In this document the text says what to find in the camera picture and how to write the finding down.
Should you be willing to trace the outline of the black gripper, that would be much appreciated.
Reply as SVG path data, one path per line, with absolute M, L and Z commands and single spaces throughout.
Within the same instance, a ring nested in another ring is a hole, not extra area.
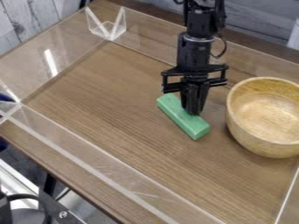
M 190 116 L 201 114 L 209 88 L 226 84 L 226 64 L 210 64 L 213 38 L 178 34 L 176 66 L 161 71 L 162 93 L 181 92 L 181 107 Z

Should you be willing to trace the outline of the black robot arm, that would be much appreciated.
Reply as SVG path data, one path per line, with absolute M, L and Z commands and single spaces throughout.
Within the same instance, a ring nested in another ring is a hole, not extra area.
M 196 0 L 173 0 L 182 5 L 182 17 L 186 30 L 177 36 L 176 66 L 161 71 L 162 92 L 178 92 L 181 107 L 190 116 L 197 116 L 204 108 L 209 88 L 226 84 L 226 64 L 210 64 L 210 57 L 220 58 L 226 51 L 210 53 L 214 36 L 222 43 L 220 30 L 225 26 L 224 0 L 213 5 L 198 4 Z

